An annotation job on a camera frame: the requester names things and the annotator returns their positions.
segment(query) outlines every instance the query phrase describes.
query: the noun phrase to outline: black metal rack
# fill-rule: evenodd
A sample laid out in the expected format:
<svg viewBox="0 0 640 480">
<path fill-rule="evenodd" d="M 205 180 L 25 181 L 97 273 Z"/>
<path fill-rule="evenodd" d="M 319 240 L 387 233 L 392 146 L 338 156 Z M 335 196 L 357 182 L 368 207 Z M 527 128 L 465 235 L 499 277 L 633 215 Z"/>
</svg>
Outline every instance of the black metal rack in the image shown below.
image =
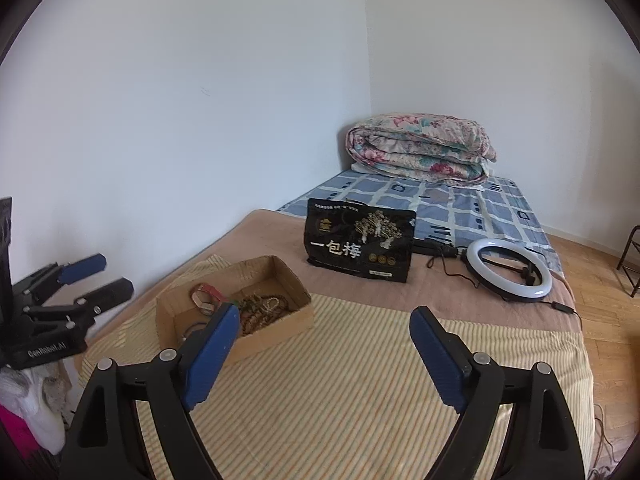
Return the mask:
<svg viewBox="0 0 640 480">
<path fill-rule="evenodd" d="M 640 288 L 640 271 L 632 267 L 627 267 L 624 263 L 625 263 L 626 254 L 629 252 L 629 247 L 633 246 L 636 249 L 636 251 L 640 253 L 640 243 L 634 240 L 634 235 L 636 234 L 636 231 L 638 231 L 638 229 L 640 229 L 640 225 L 637 225 L 636 227 L 631 229 L 631 234 L 629 235 L 629 238 L 626 241 L 625 251 L 622 253 L 622 257 L 620 258 L 620 261 L 618 262 L 618 266 L 616 267 L 617 270 L 622 269 L 625 271 L 626 277 L 629 280 L 629 283 L 631 283 L 631 286 L 633 287 L 633 290 L 631 291 L 631 294 L 630 294 L 631 297 L 634 297 L 636 295 L 636 292 Z M 638 275 L 638 280 L 636 282 L 634 282 L 634 279 L 631 277 L 631 274 L 629 274 L 629 272 L 632 272 Z"/>
</svg>

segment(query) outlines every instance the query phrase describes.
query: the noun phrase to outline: ring light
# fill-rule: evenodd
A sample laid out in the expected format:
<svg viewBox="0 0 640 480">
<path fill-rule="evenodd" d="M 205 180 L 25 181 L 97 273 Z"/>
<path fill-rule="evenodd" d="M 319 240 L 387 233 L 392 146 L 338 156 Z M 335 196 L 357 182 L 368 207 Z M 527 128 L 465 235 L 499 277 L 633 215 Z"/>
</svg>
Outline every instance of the ring light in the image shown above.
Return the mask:
<svg viewBox="0 0 640 480">
<path fill-rule="evenodd" d="M 523 285 L 497 274 L 483 260 L 483 252 L 504 254 L 529 266 L 531 273 L 540 283 Z M 506 240 L 482 238 L 472 242 L 466 250 L 464 261 L 469 271 L 488 289 L 500 294 L 505 300 L 533 302 L 540 301 L 551 292 L 553 280 L 544 262 L 535 254 Z"/>
</svg>

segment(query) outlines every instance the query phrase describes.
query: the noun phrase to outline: folded quilt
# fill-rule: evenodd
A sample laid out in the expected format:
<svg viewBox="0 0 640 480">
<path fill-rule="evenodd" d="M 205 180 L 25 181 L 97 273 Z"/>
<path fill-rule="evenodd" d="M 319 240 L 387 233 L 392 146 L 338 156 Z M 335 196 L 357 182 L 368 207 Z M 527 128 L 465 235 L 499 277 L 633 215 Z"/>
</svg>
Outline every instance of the folded quilt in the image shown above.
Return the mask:
<svg viewBox="0 0 640 480">
<path fill-rule="evenodd" d="M 482 184 L 496 160 L 478 123 L 433 114 L 374 116 L 347 134 L 346 148 L 376 173 L 462 187 Z"/>
</svg>

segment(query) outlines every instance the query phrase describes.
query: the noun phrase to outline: metal screw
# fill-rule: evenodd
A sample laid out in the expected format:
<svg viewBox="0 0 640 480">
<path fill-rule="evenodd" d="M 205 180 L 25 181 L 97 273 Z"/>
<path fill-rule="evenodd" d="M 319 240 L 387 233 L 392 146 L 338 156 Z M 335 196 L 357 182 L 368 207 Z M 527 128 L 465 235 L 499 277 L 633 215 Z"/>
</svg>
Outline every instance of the metal screw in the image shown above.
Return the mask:
<svg viewBox="0 0 640 480">
<path fill-rule="evenodd" d="M 536 370 L 538 370 L 541 374 L 549 375 L 551 373 L 551 366 L 546 363 L 538 363 L 536 365 Z"/>
<path fill-rule="evenodd" d="M 160 360 L 173 361 L 177 355 L 178 352 L 176 352 L 173 348 L 167 348 L 166 350 L 162 350 L 160 352 Z"/>
<path fill-rule="evenodd" d="M 491 358 L 484 352 L 476 352 L 474 354 L 474 361 L 479 365 L 487 365 L 491 362 Z"/>
<path fill-rule="evenodd" d="M 109 368 L 111 368 L 112 364 L 113 360 L 109 359 L 108 357 L 103 357 L 98 361 L 98 370 L 108 370 Z"/>
</svg>

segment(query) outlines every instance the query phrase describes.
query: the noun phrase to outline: clothing pile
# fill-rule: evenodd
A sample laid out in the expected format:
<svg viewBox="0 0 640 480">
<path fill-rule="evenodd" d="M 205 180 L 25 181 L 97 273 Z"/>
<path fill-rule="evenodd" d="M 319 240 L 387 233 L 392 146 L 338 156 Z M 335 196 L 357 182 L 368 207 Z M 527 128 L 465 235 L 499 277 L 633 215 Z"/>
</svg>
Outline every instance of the clothing pile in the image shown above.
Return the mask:
<svg viewBox="0 0 640 480">
<path fill-rule="evenodd" d="M 62 361 L 34 366 L 27 370 L 0 368 L 0 406 L 16 415 L 12 428 L 5 428 L 23 457 L 30 454 L 25 442 L 37 444 L 57 455 L 65 445 L 65 425 L 62 413 L 70 384 L 63 372 Z M 20 438 L 31 433 L 31 438 Z"/>
<path fill-rule="evenodd" d="M 349 131 L 346 148 L 355 171 L 456 187 L 482 184 L 496 160 L 478 123 L 433 114 L 374 116 Z"/>
</svg>

